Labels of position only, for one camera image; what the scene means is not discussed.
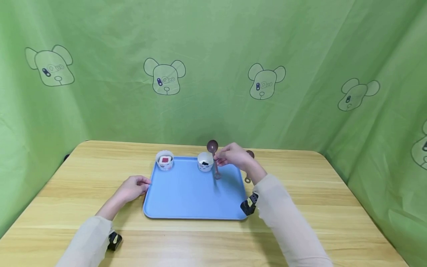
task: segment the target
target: wooden table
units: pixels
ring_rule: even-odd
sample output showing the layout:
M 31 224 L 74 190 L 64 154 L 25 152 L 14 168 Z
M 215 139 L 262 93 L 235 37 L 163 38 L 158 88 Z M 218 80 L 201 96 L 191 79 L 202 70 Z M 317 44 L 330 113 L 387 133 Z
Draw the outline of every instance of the wooden table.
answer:
M 203 147 L 87 141 L 80 144 L 0 240 L 2 266 L 55 266 L 79 226 L 130 175 L 150 177 L 160 150 L 197 156 Z M 286 186 L 335 266 L 407 266 L 326 159 L 312 151 L 253 149 Z M 245 184 L 249 194 L 252 184 Z M 236 221 L 151 220 L 143 197 L 114 220 L 123 236 L 104 267 L 285 266 L 257 212 Z

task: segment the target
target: spoon handle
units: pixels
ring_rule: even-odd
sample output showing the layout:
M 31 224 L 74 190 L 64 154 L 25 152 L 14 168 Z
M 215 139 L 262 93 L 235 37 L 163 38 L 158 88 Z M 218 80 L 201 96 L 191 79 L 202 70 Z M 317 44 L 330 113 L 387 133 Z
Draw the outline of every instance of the spoon handle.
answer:
M 216 160 L 214 160 L 213 161 L 213 164 L 214 164 L 214 166 L 215 166 L 215 179 L 217 179 L 217 180 L 219 180 L 219 179 L 221 179 L 221 174 L 219 173 L 219 171 L 218 171 L 218 164 L 216 164 Z

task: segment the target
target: blue tray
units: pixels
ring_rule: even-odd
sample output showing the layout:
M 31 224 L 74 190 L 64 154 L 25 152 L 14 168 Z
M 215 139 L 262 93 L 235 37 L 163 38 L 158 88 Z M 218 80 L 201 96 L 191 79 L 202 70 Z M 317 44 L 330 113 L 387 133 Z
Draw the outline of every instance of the blue tray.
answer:
M 243 220 L 240 204 L 246 200 L 240 170 L 234 165 L 219 167 L 222 177 L 214 178 L 214 167 L 202 172 L 195 157 L 174 157 L 173 167 L 162 171 L 157 164 L 151 174 L 143 205 L 152 219 Z

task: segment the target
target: left hand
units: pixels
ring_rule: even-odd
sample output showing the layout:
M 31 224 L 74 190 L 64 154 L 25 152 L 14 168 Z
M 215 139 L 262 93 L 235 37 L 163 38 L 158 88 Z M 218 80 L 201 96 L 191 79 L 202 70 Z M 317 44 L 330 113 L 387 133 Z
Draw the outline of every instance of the left hand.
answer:
M 151 180 L 144 176 L 130 176 L 117 189 L 113 198 L 123 203 L 133 201 L 137 197 L 144 195 L 147 192 L 150 184 Z

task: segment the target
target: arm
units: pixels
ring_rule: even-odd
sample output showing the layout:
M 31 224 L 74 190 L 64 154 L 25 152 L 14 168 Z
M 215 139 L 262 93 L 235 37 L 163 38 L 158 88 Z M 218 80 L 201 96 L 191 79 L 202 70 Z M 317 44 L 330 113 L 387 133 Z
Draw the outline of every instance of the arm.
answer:
M 145 194 L 150 183 L 143 176 L 131 176 L 124 181 L 97 214 L 78 229 L 56 267 L 97 267 L 109 244 L 112 220 L 127 202 Z
M 234 164 L 245 171 L 258 194 L 260 218 L 272 230 L 289 267 L 330 267 L 315 232 L 302 217 L 286 189 L 274 176 L 236 143 L 224 147 L 214 157 L 219 166 Z

